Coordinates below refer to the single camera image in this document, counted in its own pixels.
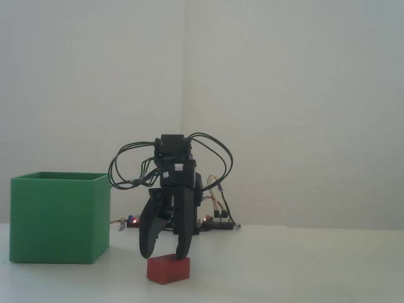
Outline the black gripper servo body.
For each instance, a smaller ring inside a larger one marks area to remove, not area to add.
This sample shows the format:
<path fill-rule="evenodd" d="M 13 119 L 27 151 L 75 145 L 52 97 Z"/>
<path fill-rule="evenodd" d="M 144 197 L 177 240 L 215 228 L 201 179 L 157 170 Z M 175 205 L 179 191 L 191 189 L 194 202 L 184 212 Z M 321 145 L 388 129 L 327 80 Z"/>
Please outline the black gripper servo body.
<path fill-rule="evenodd" d="M 184 163 L 164 162 L 160 167 L 160 186 L 195 187 L 195 168 L 195 160 L 187 160 Z"/>

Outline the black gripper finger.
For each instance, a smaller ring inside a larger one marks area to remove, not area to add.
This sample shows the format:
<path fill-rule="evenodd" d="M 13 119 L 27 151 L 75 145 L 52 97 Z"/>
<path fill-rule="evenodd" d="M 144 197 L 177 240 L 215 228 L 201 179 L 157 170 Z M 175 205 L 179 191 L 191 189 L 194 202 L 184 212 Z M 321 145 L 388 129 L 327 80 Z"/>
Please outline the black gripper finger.
<path fill-rule="evenodd" d="M 155 248 L 159 233 L 171 221 L 172 197 L 163 189 L 149 190 L 149 199 L 140 216 L 140 253 L 148 259 Z"/>
<path fill-rule="evenodd" d="M 178 187 L 174 193 L 173 223 L 178 235 L 176 259 L 184 259 L 194 234 L 194 193 L 186 187 Z"/>

